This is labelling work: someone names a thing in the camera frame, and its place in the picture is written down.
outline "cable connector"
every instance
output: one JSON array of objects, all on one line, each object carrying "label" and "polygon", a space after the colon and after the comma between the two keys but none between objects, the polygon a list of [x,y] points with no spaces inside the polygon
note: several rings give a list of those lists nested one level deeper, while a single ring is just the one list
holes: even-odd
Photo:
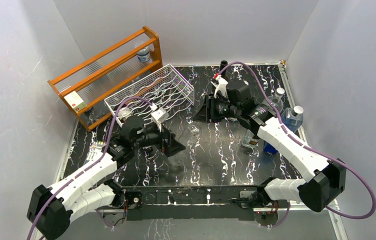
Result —
[{"label": "cable connector", "polygon": [[214,86],[214,98],[218,97],[218,92],[225,98],[227,97],[227,85],[228,82],[220,74],[216,74],[211,79],[211,84]]},{"label": "cable connector", "polygon": [[151,108],[151,110],[152,110],[153,112],[156,111],[156,110],[158,109],[157,105],[155,105],[154,103],[151,104],[149,107]]},{"label": "cable connector", "polygon": [[157,124],[157,127],[160,130],[160,132],[162,131],[162,123],[166,121],[168,117],[169,113],[163,107],[160,107],[155,111],[153,110],[153,112],[151,113],[151,119],[153,122],[155,122],[155,124]]}]

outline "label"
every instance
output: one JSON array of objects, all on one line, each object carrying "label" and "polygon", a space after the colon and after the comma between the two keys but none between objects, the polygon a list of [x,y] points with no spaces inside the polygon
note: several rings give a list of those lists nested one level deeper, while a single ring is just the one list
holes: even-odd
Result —
[{"label": "label", "polygon": [[141,63],[146,63],[150,60],[150,52],[148,52],[147,54],[144,54],[144,55],[141,55],[141,54],[137,54],[138,56],[138,60],[141,62]]},{"label": "label", "polygon": [[264,113],[266,113],[266,109],[264,109],[264,108],[261,107],[261,106],[258,106],[258,107],[256,107],[256,108],[254,109],[254,114],[255,114],[256,116],[262,115],[262,114],[264,114]]},{"label": "label", "polygon": [[79,110],[87,106],[87,104],[76,91],[72,91],[71,93],[64,96],[64,100],[66,100],[66,102],[73,108],[75,112],[79,112]]}]

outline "wire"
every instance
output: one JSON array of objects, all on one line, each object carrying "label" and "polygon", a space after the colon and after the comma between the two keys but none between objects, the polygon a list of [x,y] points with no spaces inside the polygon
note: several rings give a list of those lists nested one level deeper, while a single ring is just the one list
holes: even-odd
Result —
[{"label": "wire", "polygon": [[[128,98],[126,98],[125,100],[123,100],[119,107],[117,107],[116,109],[116,112],[114,113],[114,116],[113,116],[113,119],[111,120],[111,124],[110,124],[110,128],[108,129],[108,133],[107,133],[107,141],[105,142],[105,146],[104,146],[104,151],[102,153],[102,155],[98,158],[97,161],[95,161],[93,164],[91,164],[90,166],[88,166],[87,168],[85,168],[84,171],[82,171],[82,174],[86,173],[86,171],[88,171],[89,169],[91,169],[92,167],[94,167],[96,164],[98,164],[103,158],[104,156],[106,155],[106,152],[107,152],[107,149],[109,148],[109,144],[110,144],[110,140],[112,138],[112,132],[113,132],[113,127],[115,125],[115,122],[116,122],[116,118],[118,117],[118,112],[121,110],[121,108],[123,107],[123,105],[128,102],[128,101],[131,101],[131,100],[134,100],[134,99],[138,99],[138,100],[141,100],[141,101],[144,101],[146,103],[148,103],[148,105],[153,105],[150,101],[144,99],[144,98],[141,98],[139,96],[130,96]],[[61,192],[63,191],[63,189],[65,189],[67,186],[69,186],[72,182],[74,181],[74,179],[70,179],[68,182],[66,182],[62,187],[60,187],[50,198],[48,198],[48,200],[44,203],[44,205],[41,207],[41,209],[39,210],[38,214],[36,215],[35,219],[33,220],[33,223],[32,223],[32,226],[30,227],[30,230],[29,230],[29,233],[27,234],[27,238],[26,240],[31,240],[31,237],[32,237],[32,234],[34,233],[34,230],[35,230],[35,227],[37,226],[37,223],[38,221],[40,220],[40,217],[42,215],[42,213],[45,211],[45,209],[48,207],[48,205],[51,203],[51,201],[53,201],[53,199]]]},{"label": "wire", "polygon": [[288,206],[286,207],[286,212],[285,212],[285,215],[283,216],[283,218],[281,219],[281,221],[279,221],[278,223],[276,223],[275,225],[272,225],[272,227],[278,227],[279,225],[281,225],[285,219],[287,219],[288,217],[288,212],[290,211],[290,207],[291,207],[291,203],[288,202]]},{"label": "wire", "polygon": [[105,225],[109,226],[110,228],[113,228],[113,224],[110,223],[109,221],[107,221],[104,216],[100,213],[100,211],[98,209],[95,209],[96,213],[98,214],[98,216],[102,219],[102,221],[105,223]]},{"label": "wire", "polygon": [[126,217],[122,217],[121,219],[117,220],[117,222],[113,225],[113,227],[116,227],[116,225],[120,222],[120,220],[125,219]]},{"label": "wire", "polygon": [[345,217],[345,218],[348,218],[348,219],[366,219],[366,218],[369,218],[370,216],[372,216],[374,213],[375,213],[375,210],[376,210],[376,197],[375,197],[375,193],[374,191],[372,190],[371,186],[369,186],[369,184],[365,181],[365,179],[358,173],[356,172],[354,169],[352,169],[351,167],[349,167],[348,165],[346,165],[344,162],[338,160],[338,159],[335,159],[331,156],[328,156],[324,153],[321,153],[317,150],[314,150],[313,148],[311,147],[308,147],[306,145],[303,145],[303,143],[301,143],[300,141],[298,141],[297,139],[295,139],[291,134],[288,134],[288,131],[285,127],[285,125],[283,124],[282,122],[282,119],[281,119],[281,115],[279,113],[279,111],[277,110],[277,108],[271,104],[271,101],[269,100],[268,96],[266,96],[266,93],[265,93],[265,90],[263,89],[262,87],[262,84],[260,83],[256,73],[251,69],[251,67],[249,67],[247,64],[243,63],[243,62],[240,62],[240,61],[234,61],[234,62],[231,62],[229,63],[227,66],[225,66],[224,68],[222,68],[222,70],[220,70],[219,74],[222,73],[223,71],[225,71],[227,68],[229,68],[229,66],[231,65],[234,65],[234,64],[241,64],[243,67],[245,67],[246,69],[248,69],[250,71],[250,73],[253,75],[254,79],[256,80],[259,88],[260,88],[260,91],[261,93],[263,94],[264,98],[266,99],[267,103],[269,103],[269,106],[271,106],[273,108],[273,110],[275,111],[276,113],[276,116],[279,120],[279,123],[282,124],[282,130],[284,131],[285,134],[288,135],[288,137],[293,140],[296,144],[300,145],[302,148],[306,149],[306,150],[309,150],[310,152],[312,153],[315,153],[317,155],[320,155],[324,158],[327,158],[339,165],[341,165],[343,168],[349,170],[353,175],[355,175],[357,177],[357,179],[359,179],[359,181],[361,181],[361,183],[364,185],[364,187],[367,189],[367,191],[369,192],[370,194],[370,198],[372,199],[372,207],[370,208],[370,211],[364,215],[358,215],[358,216],[355,216],[355,215],[349,215],[349,214],[345,214],[345,213],[342,213],[342,212],[339,212],[337,210],[334,210],[332,208],[330,208],[329,206],[327,206],[326,208],[335,213],[335,214],[338,214],[342,217]]},{"label": "wire", "polygon": [[280,209],[280,202],[276,201],[276,210],[275,210],[275,213],[278,212],[278,209]]}]

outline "black joint housing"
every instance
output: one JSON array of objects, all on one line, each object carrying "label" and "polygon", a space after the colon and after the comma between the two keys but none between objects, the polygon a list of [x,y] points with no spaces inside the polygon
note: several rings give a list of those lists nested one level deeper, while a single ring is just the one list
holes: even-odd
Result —
[{"label": "black joint housing", "polygon": [[231,81],[226,85],[226,93],[231,104],[253,99],[250,88],[244,81]]},{"label": "black joint housing", "polygon": [[29,208],[27,210],[27,219],[33,223],[36,216],[41,214],[36,228],[48,240],[54,240],[60,237],[70,225],[70,215],[65,206],[56,197],[49,203],[48,207],[41,211],[42,206],[52,196],[51,190],[44,185],[40,185],[32,192]]},{"label": "black joint housing", "polygon": [[257,186],[257,199],[262,205],[268,205],[272,200],[269,198],[269,195],[265,191],[265,187],[272,182],[272,180],[276,179],[275,177],[271,176],[262,182],[259,186]]},{"label": "black joint housing", "polygon": [[331,162],[312,180],[298,186],[301,201],[315,212],[322,211],[344,191],[346,174],[347,170],[344,167],[336,162]]},{"label": "black joint housing", "polygon": [[123,189],[113,179],[104,182],[104,185],[109,186],[115,194],[111,205],[114,207],[121,207],[125,203],[125,193]]},{"label": "black joint housing", "polygon": [[121,127],[119,134],[129,141],[136,140],[144,132],[144,120],[140,116],[130,116]]}]

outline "black bracket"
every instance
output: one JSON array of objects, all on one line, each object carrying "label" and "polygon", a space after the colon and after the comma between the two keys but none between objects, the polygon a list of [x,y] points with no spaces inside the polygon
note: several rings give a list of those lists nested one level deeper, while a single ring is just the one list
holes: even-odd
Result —
[{"label": "black bracket", "polygon": [[70,216],[72,210],[66,211],[61,199],[54,198],[48,207],[40,212],[42,206],[52,196],[51,190],[44,185],[40,185],[33,190],[32,197],[27,210],[27,219],[33,223],[35,217],[41,214],[36,228],[44,235],[46,239],[57,239],[70,225]]},{"label": "black bracket", "polygon": [[346,186],[347,170],[336,162],[328,162],[322,171],[316,171],[312,180],[297,188],[301,201],[315,212],[322,211]]}]

